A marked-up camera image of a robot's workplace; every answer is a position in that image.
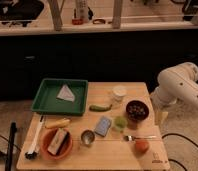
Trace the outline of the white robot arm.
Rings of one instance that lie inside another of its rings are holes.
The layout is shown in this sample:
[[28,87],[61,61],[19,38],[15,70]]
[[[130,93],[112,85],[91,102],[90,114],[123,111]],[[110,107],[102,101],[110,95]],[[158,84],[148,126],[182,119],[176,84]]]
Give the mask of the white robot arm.
[[153,104],[164,108],[178,99],[198,110],[198,66],[184,62],[162,70],[157,76],[158,86],[151,94]]

